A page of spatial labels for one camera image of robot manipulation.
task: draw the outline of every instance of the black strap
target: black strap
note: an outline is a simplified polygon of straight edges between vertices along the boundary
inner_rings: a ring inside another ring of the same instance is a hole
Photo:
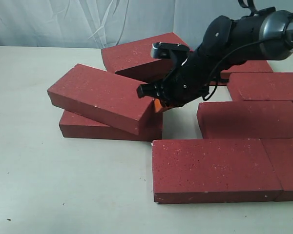
[[[244,0],[238,0],[238,2],[239,2],[239,4],[240,4],[241,7],[250,9],[250,11],[251,11],[250,16],[254,16],[255,14],[258,15],[258,10],[256,9],[256,7],[254,5],[254,1],[253,0],[248,0],[248,4],[247,5],[244,3]]]

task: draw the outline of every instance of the white table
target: white table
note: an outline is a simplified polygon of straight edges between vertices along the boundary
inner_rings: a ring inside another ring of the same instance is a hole
[[[0,234],[293,234],[293,202],[158,205],[150,143],[63,138],[46,90],[76,63],[105,69],[99,49],[0,47]],[[164,138],[201,138],[198,102],[165,113]]]

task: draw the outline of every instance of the cable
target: cable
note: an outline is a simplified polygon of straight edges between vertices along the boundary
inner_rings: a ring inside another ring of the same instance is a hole
[[[233,53],[237,52],[238,50],[241,50],[241,49],[244,49],[246,47],[249,47],[249,46],[252,46],[252,45],[257,45],[257,44],[261,44],[261,43],[264,43],[264,42],[267,42],[269,40],[279,40],[279,39],[282,39],[281,37],[278,37],[278,38],[267,38],[267,39],[262,39],[262,40],[259,40],[259,41],[256,41],[256,42],[252,42],[252,43],[249,43],[249,44],[246,44],[246,45],[242,45],[234,50],[232,50],[230,53],[228,53],[226,56],[224,56],[217,64],[216,66],[214,67],[214,69],[211,71],[211,73],[209,74],[209,78],[208,78],[208,82],[207,84],[209,84],[211,82],[211,79],[214,75],[214,73],[216,72],[216,70],[218,69],[218,67],[230,56],[232,55]],[[213,92],[207,97],[203,97],[203,101],[208,101],[216,92],[216,89],[218,87],[218,78],[216,80],[216,85],[215,85],[215,88],[213,90]]]

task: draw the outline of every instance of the white backdrop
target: white backdrop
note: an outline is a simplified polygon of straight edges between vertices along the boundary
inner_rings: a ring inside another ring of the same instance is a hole
[[[293,11],[293,0],[255,0]],[[103,48],[167,32],[197,47],[219,15],[248,14],[237,0],[0,0],[0,45]]]

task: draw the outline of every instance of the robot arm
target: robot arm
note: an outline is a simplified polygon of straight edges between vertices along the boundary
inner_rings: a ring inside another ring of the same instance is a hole
[[[155,43],[151,55],[172,59],[174,68],[161,80],[140,85],[139,98],[156,98],[157,112],[181,107],[199,97],[208,100],[221,81],[220,72],[248,60],[284,60],[293,53],[293,13],[274,7],[257,11],[253,1],[244,8],[251,14],[239,20],[216,18],[193,52],[180,44]],[[209,94],[209,84],[216,86]]]

